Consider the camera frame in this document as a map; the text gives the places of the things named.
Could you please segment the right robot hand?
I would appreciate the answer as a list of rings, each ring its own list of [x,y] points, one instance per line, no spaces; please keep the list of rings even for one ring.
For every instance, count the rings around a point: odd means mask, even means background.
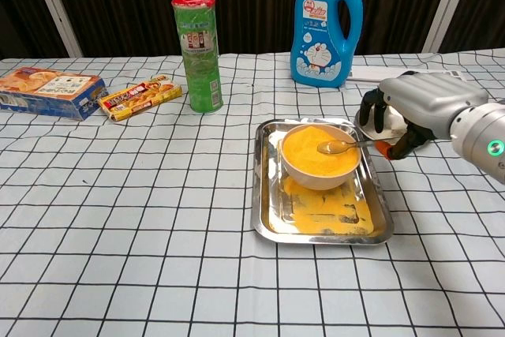
[[[399,160],[429,140],[448,140],[451,124],[467,108],[488,102],[488,93],[475,84],[445,73],[406,72],[387,78],[366,92],[359,110],[359,125],[373,116],[377,133],[384,129],[384,114],[393,107],[407,124],[394,145],[377,142],[376,149],[389,160]]]

